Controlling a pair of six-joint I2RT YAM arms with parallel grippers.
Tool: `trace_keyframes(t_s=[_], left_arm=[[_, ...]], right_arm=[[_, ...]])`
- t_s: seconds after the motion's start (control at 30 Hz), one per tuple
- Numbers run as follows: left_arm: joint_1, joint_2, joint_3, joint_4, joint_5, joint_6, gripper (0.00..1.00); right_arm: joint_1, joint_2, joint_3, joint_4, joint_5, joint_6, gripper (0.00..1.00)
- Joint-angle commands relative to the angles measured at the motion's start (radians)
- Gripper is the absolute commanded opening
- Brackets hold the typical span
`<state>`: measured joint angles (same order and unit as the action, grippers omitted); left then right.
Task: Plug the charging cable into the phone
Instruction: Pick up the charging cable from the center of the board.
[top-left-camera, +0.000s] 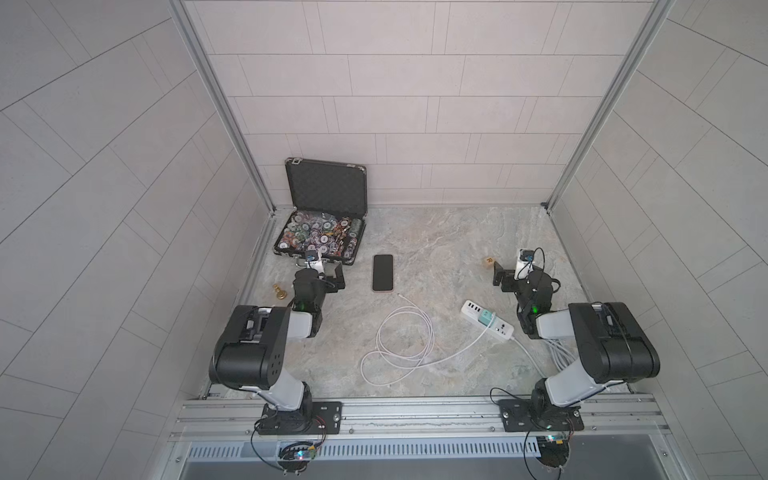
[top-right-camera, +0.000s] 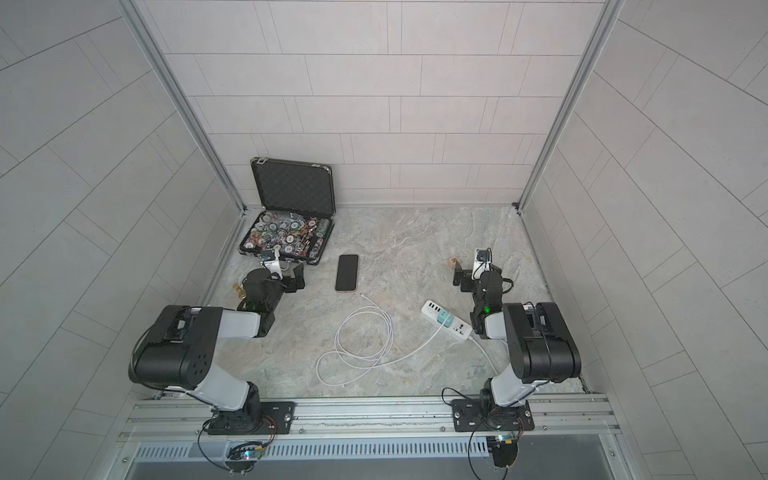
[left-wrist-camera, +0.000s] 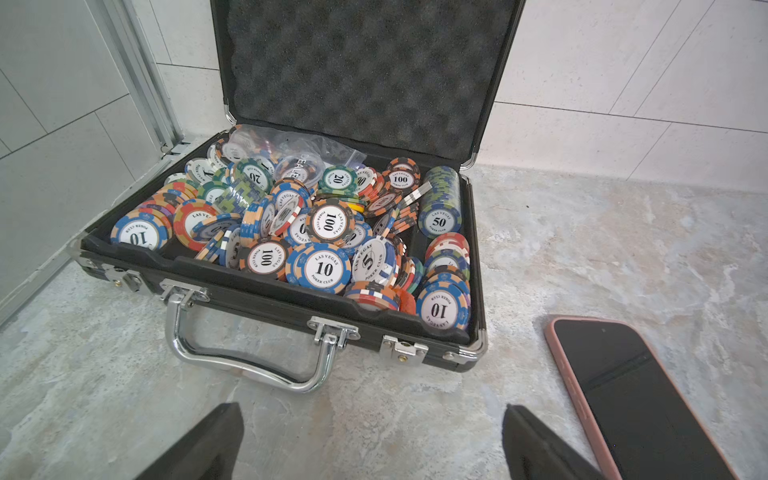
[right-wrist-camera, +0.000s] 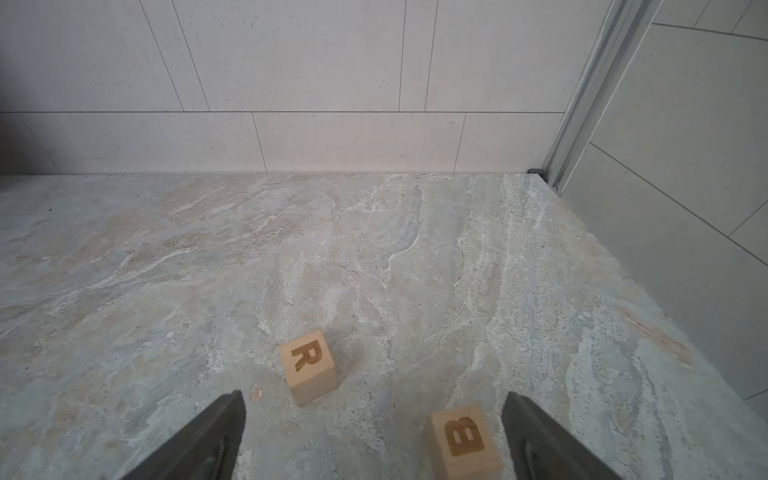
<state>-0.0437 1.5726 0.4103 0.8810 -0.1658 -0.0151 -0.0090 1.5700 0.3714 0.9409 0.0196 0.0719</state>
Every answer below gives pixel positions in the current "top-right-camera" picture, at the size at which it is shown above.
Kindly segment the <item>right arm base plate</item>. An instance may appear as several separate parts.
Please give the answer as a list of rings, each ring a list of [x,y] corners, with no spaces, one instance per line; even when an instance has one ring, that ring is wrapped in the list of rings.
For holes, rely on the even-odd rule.
[[[484,406],[479,400],[450,400],[454,429],[457,432],[529,432],[535,429],[528,404],[508,407]]]

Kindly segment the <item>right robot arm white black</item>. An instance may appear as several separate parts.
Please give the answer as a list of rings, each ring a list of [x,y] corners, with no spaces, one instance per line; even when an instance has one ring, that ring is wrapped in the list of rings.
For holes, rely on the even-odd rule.
[[[514,282],[492,264],[464,269],[456,263],[453,284],[472,295],[474,333],[507,346],[507,365],[480,392],[481,419],[507,415],[538,387],[580,375],[581,356],[557,304],[505,303]]]

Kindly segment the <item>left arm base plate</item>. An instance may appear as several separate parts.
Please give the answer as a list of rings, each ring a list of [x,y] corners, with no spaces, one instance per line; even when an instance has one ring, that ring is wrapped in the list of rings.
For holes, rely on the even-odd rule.
[[[236,411],[219,411],[204,430],[209,435],[286,435],[290,432],[297,403],[267,401],[247,403]]]

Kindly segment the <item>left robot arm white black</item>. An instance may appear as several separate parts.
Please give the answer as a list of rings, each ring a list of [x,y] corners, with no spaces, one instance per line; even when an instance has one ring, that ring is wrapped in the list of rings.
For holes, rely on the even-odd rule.
[[[304,265],[290,263],[283,275],[260,267],[242,282],[245,297],[234,309],[168,305],[137,341],[130,380],[160,391],[184,393],[211,407],[210,435],[287,434],[293,402],[263,402],[258,387],[214,361],[217,342],[268,335],[281,298],[305,287]]]

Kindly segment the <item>black phone pink case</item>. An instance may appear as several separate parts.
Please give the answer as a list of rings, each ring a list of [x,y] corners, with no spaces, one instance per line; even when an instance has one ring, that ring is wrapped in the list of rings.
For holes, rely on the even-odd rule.
[[[359,256],[343,254],[338,258],[335,290],[337,292],[354,292],[357,289]]]

